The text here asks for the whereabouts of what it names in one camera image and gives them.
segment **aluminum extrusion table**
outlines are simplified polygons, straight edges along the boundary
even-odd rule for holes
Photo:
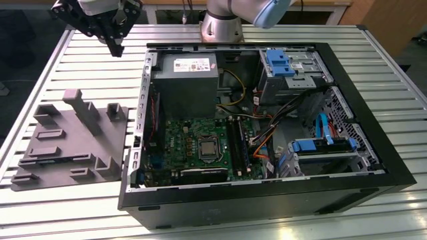
[[[66,30],[0,149],[0,239],[426,239],[427,99],[372,35],[355,26],[243,27],[247,42],[326,42],[344,66],[418,184],[338,214],[148,231],[118,210],[120,182],[13,192],[11,177],[36,127],[40,102],[68,110],[64,89],[80,88],[98,108],[131,108],[126,146],[136,117],[148,42],[199,42],[198,25],[136,25],[122,58],[96,38]]]

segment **power supply label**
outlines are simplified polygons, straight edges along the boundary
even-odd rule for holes
[[[211,71],[208,58],[178,58],[174,61],[174,72],[208,72]]]

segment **ram slot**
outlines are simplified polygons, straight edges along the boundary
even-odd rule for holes
[[[227,136],[231,153],[232,173],[235,176],[247,174],[250,166],[250,156],[242,123],[236,119],[227,122]]]

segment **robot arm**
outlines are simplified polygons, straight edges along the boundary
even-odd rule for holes
[[[126,18],[118,20],[123,9]],[[96,36],[107,44],[111,55],[122,57],[123,38],[142,14],[140,0],[58,0],[52,12],[88,37]]]
[[[275,26],[296,0],[208,0],[202,25],[206,42],[239,42],[243,37],[240,19],[256,27]]]

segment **motherboard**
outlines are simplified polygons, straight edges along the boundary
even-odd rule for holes
[[[248,118],[167,121],[163,159],[151,156],[158,185],[174,185],[178,177],[194,179],[198,175],[220,174],[224,182],[262,179],[262,163],[247,149],[254,135]]]

